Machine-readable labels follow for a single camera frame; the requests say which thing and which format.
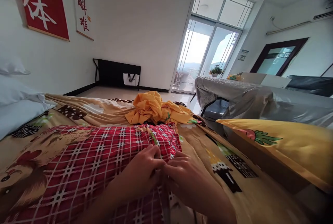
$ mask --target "yellow cloth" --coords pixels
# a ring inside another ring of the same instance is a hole
[[[154,124],[157,124],[157,122],[197,123],[197,120],[189,114],[191,110],[178,106],[171,101],[163,102],[161,95],[156,91],[138,94],[133,105],[136,110],[125,115],[130,124],[143,124],[149,119]]]
[[[217,122],[230,127],[245,141],[275,157],[323,191],[333,189],[332,130],[303,123],[257,119]]]

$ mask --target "wooden door frame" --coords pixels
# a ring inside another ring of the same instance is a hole
[[[261,54],[259,55],[257,61],[253,65],[253,67],[252,67],[252,69],[251,69],[250,72],[251,73],[257,73],[257,71],[259,70],[261,64],[263,63],[263,61],[265,60],[266,56],[268,55],[268,52],[271,49],[286,48],[286,47],[296,46],[293,49],[293,51],[291,52],[291,54],[289,55],[289,57],[287,58],[287,60],[284,62],[284,64],[282,65],[282,67],[279,69],[279,71],[276,74],[277,76],[282,76],[282,74],[287,69],[287,67],[288,67],[289,63],[291,62],[291,60],[298,54],[298,52],[301,50],[301,48],[304,46],[304,44],[308,41],[308,39],[309,38],[301,38],[301,39],[296,39],[296,40],[291,40],[291,41],[266,44],[265,47],[263,48],[263,50],[261,51]]]

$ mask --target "yellow garment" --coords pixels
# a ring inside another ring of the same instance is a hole
[[[171,101],[163,102],[161,95],[156,91],[138,94],[133,105],[136,110],[125,115],[130,124],[143,124],[149,119],[154,124],[157,124],[157,122],[197,123],[197,120],[189,114],[191,110],[178,106]]]

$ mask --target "white pillow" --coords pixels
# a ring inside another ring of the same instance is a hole
[[[0,74],[29,75],[20,58],[13,55],[0,43]]]
[[[0,107],[0,140],[53,107],[54,105],[45,102],[31,100],[21,100]]]
[[[0,75],[0,107],[23,99],[44,102],[44,94],[27,87],[10,76]]]

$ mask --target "yellow pillow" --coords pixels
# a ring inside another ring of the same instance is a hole
[[[325,192],[332,190],[333,131],[269,120],[217,120]]]

